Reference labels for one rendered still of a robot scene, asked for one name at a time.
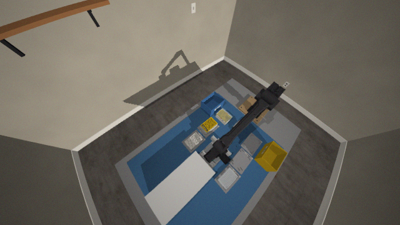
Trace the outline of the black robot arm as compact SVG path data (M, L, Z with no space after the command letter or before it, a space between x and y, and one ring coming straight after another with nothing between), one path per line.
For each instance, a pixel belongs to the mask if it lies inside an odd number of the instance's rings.
M276 82L273 82L266 90L261 91L254 97L257 101L247 110L247 114L225 135L213 143L213 148L205 155L205 160L210 163L219 156L224 164L231 159L226 155L227 148L234 139L256 118L258 118L266 109L272 110L279 102L278 98L285 91ZM221 154L221 155L220 155Z

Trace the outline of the blue bench mat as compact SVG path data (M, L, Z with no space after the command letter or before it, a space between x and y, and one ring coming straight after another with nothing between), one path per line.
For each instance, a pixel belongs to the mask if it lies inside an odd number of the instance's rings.
M222 108L232 115L232 119L226 125L215 117L216 113ZM144 196L167 178L194 151L198 154L201 153L212 142L212 136L220 139L245 116L226 99L222 108L211 116L219 127L207 138L197 129L210 118L200 107L127 162ZM195 130L206 140L190 153L181 141ZM236 171L241 177L235 185L225 193L214 180L229 164L224 164L220 160L212 168L215 172L214 176L166 225L231 225L234 222L269 173L254 158L265 144L275 141L260 127L251 122L227 149L232 153L228 156L230 159L242 148L241 144L250 133L259 138L262 144L253 154L253 160L244 172L239 174ZM275 143L277 142L275 141Z

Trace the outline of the yellow open-top bin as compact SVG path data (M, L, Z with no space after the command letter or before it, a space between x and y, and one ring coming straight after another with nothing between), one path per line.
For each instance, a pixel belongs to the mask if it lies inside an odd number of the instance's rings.
M277 171L287 152L274 141L263 146L254 160L267 172Z

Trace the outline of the white multiwell plate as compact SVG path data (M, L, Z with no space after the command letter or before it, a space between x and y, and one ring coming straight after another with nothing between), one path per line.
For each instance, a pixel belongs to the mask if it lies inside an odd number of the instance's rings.
M218 181L222 184L225 190L236 180L238 176L236 173L229 168L219 179Z

